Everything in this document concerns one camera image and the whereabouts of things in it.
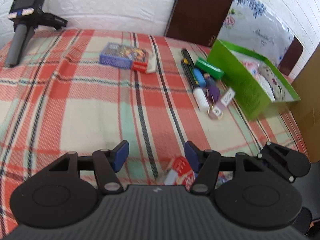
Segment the plaid bed sheet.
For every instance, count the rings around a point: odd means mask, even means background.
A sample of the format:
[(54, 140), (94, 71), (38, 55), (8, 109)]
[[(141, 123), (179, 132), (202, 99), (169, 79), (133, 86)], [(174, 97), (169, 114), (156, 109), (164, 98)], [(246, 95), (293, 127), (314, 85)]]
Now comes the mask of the plaid bed sheet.
[[(145, 74), (99, 63), (108, 43), (156, 56)], [(13, 190), (68, 151), (89, 155), (122, 140), (129, 157), (123, 184), (154, 184), (192, 141), (225, 156), (255, 155), (265, 142), (305, 153), (290, 113), (249, 121), (236, 102), (219, 120), (199, 111), (181, 66), (181, 49), (193, 59), (209, 48), (166, 37), (108, 30), (43, 30), (29, 42), (20, 65), (1, 64), (1, 236), (16, 227)]]

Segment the black marker white cap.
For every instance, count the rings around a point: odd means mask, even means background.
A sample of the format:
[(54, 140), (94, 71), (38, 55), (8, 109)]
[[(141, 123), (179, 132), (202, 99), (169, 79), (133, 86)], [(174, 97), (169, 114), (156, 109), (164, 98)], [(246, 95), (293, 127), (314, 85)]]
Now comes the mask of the black marker white cap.
[(197, 106), (201, 112), (206, 112), (209, 109), (209, 103), (206, 99), (203, 89), (200, 87), (199, 82), (194, 76), (194, 64), (191, 56), (185, 48), (181, 49), (181, 54), (181, 65), (191, 87)]

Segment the dark brown headboard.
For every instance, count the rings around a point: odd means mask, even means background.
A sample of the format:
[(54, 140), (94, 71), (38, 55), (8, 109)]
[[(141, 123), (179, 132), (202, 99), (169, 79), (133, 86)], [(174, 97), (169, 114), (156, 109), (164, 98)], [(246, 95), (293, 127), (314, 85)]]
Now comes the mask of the dark brown headboard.
[[(223, 25), (233, 0), (175, 0), (165, 35), (211, 47)], [(289, 75), (303, 52), (294, 37), (277, 68)]]

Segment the green cardboard box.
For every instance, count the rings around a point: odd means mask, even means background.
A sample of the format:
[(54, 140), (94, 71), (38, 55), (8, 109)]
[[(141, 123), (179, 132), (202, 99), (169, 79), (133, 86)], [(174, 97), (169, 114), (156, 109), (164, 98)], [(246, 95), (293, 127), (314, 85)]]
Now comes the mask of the green cardboard box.
[[(234, 55), (235, 52), (267, 66), (280, 84), (285, 97), (272, 101), (256, 78)], [(225, 73), (222, 81), (235, 91), (235, 99), (249, 120), (257, 118), (266, 110), (286, 109), (292, 102), (300, 101), (297, 92), (271, 61), (252, 50), (217, 39), (208, 54), (207, 61)]]

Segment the black marker blue cap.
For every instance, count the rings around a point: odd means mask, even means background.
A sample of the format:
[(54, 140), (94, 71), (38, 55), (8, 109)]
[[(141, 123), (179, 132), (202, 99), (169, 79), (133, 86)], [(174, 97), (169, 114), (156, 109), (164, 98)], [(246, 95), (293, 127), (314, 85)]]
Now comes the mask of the black marker blue cap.
[(181, 65), (192, 89), (206, 87), (205, 79), (199, 69), (193, 67), (186, 58), (181, 60)]

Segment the red white small box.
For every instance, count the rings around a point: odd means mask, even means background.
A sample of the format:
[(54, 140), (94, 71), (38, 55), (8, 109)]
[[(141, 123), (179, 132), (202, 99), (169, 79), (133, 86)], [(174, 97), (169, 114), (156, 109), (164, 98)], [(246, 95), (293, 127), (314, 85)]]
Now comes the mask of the red white small box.
[(156, 56), (155, 54), (147, 54), (145, 61), (133, 61), (132, 70), (139, 71), (145, 74), (151, 74), (156, 71)]

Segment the blue playing card box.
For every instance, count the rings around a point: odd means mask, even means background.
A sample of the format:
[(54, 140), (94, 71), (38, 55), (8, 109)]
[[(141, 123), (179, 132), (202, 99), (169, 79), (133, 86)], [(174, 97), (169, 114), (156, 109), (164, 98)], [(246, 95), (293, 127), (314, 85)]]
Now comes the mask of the blue playing card box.
[(99, 63), (131, 69), (133, 61), (145, 61), (148, 52), (144, 49), (126, 46), (118, 43), (108, 43), (99, 55)]

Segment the floral fabric pouch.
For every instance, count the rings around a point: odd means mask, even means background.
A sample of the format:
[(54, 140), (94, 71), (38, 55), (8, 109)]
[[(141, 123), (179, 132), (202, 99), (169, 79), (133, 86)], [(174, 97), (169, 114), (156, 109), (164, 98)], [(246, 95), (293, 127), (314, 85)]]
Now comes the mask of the floral fabric pouch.
[(241, 60), (240, 62), (251, 73), (272, 102), (285, 100), (285, 88), (269, 66), (253, 60)]

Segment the green eraser box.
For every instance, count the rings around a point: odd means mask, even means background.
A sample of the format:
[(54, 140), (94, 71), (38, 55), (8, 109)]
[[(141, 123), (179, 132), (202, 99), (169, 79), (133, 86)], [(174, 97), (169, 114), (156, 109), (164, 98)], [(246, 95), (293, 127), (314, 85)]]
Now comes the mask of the green eraser box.
[(224, 71), (215, 67), (214, 65), (208, 63), (205, 59), (199, 57), (196, 60), (195, 66), (205, 73), (209, 74), (212, 78), (216, 80), (221, 80), (224, 76)]

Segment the red blue eraser box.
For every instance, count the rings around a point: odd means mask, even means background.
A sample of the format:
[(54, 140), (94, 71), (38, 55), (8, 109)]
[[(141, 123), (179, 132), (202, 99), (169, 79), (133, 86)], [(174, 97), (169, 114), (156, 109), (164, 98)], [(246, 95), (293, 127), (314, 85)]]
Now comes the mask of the red blue eraser box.
[(187, 190), (195, 180), (195, 173), (183, 156), (171, 160), (164, 176), (164, 185), (184, 185)]

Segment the purple keychain with tags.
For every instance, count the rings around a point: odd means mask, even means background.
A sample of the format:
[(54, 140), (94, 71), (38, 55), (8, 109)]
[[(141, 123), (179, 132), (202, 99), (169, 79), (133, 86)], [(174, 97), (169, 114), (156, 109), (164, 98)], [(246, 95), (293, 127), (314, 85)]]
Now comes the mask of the purple keychain with tags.
[(219, 120), (223, 117), (223, 111), (227, 109), (235, 97), (235, 91), (228, 88), (223, 93), (217, 87), (214, 79), (208, 74), (204, 74), (206, 82), (207, 99), (209, 101), (208, 115), (213, 120)]

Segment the brown cardboard box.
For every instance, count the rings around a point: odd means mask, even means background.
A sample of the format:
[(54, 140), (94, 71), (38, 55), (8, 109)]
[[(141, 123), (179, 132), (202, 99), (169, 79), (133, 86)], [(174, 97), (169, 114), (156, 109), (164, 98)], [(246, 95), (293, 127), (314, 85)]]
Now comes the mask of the brown cardboard box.
[(292, 83), (300, 101), (291, 112), (306, 144), (311, 162), (319, 161), (319, 100), (320, 100), (319, 48), (315, 50), (303, 70)]

